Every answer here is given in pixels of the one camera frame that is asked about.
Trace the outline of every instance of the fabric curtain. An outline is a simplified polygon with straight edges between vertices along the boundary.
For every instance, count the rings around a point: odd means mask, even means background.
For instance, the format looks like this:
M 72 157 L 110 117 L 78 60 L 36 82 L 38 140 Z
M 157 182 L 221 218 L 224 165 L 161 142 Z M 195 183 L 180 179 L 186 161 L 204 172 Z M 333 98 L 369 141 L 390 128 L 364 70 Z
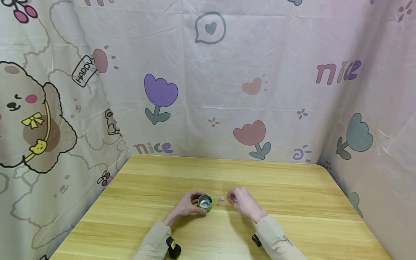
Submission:
M 414 5 L 2 1 L 2 255 L 47 259 L 139 153 L 318 163 L 413 259 Z

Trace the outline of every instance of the wood grain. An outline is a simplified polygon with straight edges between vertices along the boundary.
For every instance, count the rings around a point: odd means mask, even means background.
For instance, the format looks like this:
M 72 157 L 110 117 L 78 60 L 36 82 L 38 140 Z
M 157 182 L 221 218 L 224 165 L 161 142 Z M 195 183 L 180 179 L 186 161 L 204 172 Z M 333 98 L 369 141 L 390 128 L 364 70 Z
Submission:
M 325 169 L 314 164 L 135 155 L 51 260 L 130 260 L 185 191 L 244 186 L 310 260 L 391 259 Z M 266 260 L 254 226 L 227 202 L 173 229 L 180 260 Z

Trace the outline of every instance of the yellow bow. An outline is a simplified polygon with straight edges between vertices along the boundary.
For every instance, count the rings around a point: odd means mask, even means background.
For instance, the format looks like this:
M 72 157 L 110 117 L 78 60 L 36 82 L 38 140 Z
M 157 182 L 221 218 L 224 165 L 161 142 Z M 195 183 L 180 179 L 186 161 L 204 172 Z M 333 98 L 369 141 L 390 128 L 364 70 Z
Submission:
M 42 124 L 43 121 L 44 120 L 42 119 L 42 115 L 40 113 L 36 113 L 33 116 L 23 120 L 22 124 L 24 124 L 25 126 L 30 125 L 30 128 L 34 129 L 34 128 L 38 127 L 38 124 Z

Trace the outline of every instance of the green cup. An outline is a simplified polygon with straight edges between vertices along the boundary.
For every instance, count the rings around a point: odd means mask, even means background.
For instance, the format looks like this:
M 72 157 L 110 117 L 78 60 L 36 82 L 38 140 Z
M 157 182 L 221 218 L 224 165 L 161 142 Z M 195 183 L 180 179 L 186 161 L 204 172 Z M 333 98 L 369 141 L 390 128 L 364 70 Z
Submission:
M 198 207 L 209 212 L 212 209 L 212 198 L 208 195 L 201 195 L 198 199 Z

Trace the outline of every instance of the flower stem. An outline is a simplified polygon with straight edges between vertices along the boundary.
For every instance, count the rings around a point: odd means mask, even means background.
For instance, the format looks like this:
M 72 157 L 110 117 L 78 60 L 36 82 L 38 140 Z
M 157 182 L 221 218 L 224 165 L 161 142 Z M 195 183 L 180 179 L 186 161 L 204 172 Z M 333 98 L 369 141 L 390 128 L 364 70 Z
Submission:
M 255 145 L 254 145 L 254 147 L 256 148 L 257 153 L 260 155 L 260 154 L 261 154 L 261 147 L 260 147 L 260 144 L 255 144 Z
M 345 148 L 347 148 L 348 147 L 348 142 L 347 141 L 345 141 L 345 143 L 343 143 L 342 145 L 341 145 L 341 147 L 340 147 L 340 149 L 341 149 L 341 151 L 343 151 Z
M 153 115 L 157 117 L 159 115 L 159 112 L 160 112 L 160 106 L 155 106 L 155 110 L 153 111 Z

